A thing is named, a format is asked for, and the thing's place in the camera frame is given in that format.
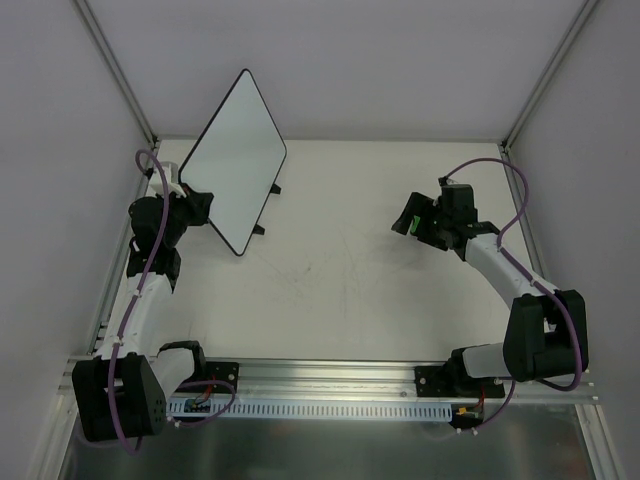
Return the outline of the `green whiteboard eraser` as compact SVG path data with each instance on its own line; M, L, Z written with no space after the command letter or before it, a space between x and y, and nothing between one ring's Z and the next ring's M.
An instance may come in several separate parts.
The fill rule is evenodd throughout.
M415 236L418 230L418 226L420 223L420 218L418 216L414 216L410 226L410 234Z

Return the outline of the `white whiteboard black frame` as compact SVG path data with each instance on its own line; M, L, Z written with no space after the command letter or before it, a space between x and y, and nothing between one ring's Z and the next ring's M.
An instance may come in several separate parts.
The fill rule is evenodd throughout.
M210 193L207 222L245 254L287 147L252 72L243 69L179 168L182 185Z

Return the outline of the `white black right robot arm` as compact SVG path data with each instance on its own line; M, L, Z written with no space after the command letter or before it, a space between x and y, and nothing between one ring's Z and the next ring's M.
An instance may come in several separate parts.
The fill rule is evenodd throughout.
M498 228L479 220L471 186L444 184L436 199L411 193L392 229L454 252L509 309L502 342L453 350L429 383L459 396L471 395L490 379L536 381L566 391L578 386L589 363L584 298L527 269L503 243Z

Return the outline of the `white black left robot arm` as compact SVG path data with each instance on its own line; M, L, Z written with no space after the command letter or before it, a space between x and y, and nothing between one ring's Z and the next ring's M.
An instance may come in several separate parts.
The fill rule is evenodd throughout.
M126 267L129 302L119 326L110 329L90 360L78 362L72 384L82 430L92 443L157 435L166 403L180 387L202 388L208 367L192 340L151 352L164 304L174 293L181 267L177 243L192 226L208 221L210 193L145 196L128 209L133 237Z

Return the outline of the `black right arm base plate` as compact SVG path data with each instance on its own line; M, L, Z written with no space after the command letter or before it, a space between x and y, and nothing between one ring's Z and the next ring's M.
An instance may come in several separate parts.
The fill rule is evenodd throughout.
M418 365L414 368L414 383L418 397L480 398L505 397L502 384L496 385L490 377L473 378L463 370L449 365Z

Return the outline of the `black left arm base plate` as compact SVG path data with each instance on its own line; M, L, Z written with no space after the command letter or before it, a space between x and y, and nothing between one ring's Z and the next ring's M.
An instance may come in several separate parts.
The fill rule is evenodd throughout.
M212 394L229 394L229 385L237 389L240 364L238 362L211 360L206 362L206 378L217 381L209 387Z

